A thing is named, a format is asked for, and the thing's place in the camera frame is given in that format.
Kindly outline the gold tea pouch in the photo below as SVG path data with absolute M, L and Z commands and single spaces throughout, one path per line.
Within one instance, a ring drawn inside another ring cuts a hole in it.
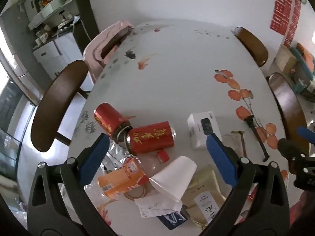
M 215 218 L 225 200 L 210 165 L 194 174 L 181 198 L 189 218 L 201 230 Z

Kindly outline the red can gold lettering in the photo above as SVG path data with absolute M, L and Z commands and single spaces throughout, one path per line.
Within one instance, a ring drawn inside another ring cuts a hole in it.
M 176 132 L 168 121 L 129 130 L 124 143 L 133 155 L 160 151 L 175 146 Z

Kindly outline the blue gum box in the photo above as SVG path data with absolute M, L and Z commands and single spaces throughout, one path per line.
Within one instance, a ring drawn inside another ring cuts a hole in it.
M 174 230 L 189 219 L 189 215 L 185 207 L 181 208 L 181 211 L 174 211 L 167 215 L 157 217 L 158 220 L 169 230 Z

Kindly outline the black disposable razor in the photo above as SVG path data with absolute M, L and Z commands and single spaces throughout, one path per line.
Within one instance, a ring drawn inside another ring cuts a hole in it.
M 264 153 L 264 159 L 263 162 L 268 161 L 268 159 L 270 158 L 270 155 L 268 154 L 268 152 L 266 151 L 266 148 L 256 130 L 255 124 L 254 124 L 254 117 L 253 116 L 248 116 L 247 118 L 245 118 L 245 122 L 246 124 L 249 126 L 249 128 L 252 130 L 253 134 L 255 135 L 256 139 L 259 142 L 259 145 Z

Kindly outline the white kitchen cabinet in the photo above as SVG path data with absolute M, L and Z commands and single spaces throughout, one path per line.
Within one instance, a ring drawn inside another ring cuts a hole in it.
M 85 33 L 75 0 L 25 0 L 28 28 L 37 36 L 33 55 L 53 79 L 83 59 Z

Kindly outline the white Haier oximeter box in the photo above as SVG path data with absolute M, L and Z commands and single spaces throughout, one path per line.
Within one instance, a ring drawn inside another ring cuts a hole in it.
M 221 133 L 212 111 L 190 114 L 187 120 L 191 145 L 194 150 L 205 149 L 208 135 L 212 133 L 222 140 Z

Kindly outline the red can upright-lying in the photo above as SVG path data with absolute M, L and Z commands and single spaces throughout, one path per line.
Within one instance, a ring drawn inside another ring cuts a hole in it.
M 94 110 L 94 118 L 116 143 L 123 142 L 125 133 L 132 129 L 129 119 L 125 119 L 109 103 L 102 103 L 97 106 Z

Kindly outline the orange label plastic bottle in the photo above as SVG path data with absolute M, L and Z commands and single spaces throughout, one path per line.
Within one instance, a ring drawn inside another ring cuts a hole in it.
M 166 166 L 170 157 L 164 150 L 128 158 L 121 169 L 98 177 L 98 185 L 109 198 L 116 198 L 141 185 L 151 190 L 149 178 Z

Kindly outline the clear wrapper brown strip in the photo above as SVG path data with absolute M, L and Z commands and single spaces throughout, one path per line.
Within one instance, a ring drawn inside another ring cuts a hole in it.
M 232 148 L 239 157 L 247 157 L 245 133 L 243 131 L 232 131 L 222 136 L 225 146 Z

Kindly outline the white paper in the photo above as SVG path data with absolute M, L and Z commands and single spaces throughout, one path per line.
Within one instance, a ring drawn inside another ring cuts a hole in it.
M 183 206 L 181 201 L 174 201 L 160 193 L 136 199 L 142 218 L 158 217 L 168 215 L 173 212 L 180 212 Z

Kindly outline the wooden chair near right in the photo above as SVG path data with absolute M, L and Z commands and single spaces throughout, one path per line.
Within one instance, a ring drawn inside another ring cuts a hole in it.
M 297 132 L 298 127 L 306 127 L 307 122 L 296 94 L 281 73 L 273 73 L 267 81 L 280 111 L 286 139 L 298 147 L 303 154 L 309 155 L 309 142 Z

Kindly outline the wooden chair far right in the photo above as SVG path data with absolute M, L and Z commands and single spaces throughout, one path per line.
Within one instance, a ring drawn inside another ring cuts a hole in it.
M 269 52 L 265 45 L 254 34 L 243 27 L 236 27 L 234 34 L 250 53 L 256 64 L 259 67 L 264 66 L 269 58 Z

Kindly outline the white paper cup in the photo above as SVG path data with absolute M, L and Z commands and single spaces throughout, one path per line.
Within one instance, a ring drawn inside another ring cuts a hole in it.
M 192 159 L 179 156 L 160 172 L 150 177 L 149 182 L 159 193 L 179 202 L 190 184 L 196 168 L 197 165 Z

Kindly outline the silver foil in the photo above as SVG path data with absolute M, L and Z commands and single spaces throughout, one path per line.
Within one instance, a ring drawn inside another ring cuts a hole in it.
M 129 151 L 118 145 L 111 138 L 109 140 L 109 150 L 100 166 L 105 174 L 121 169 L 126 160 L 133 157 Z

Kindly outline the red wall hanging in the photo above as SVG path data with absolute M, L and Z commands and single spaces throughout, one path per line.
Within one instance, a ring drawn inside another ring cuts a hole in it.
M 283 46 L 287 48 L 294 39 L 301 6 L 301 0 L 275 0 L 270 29 L 283 36 Z

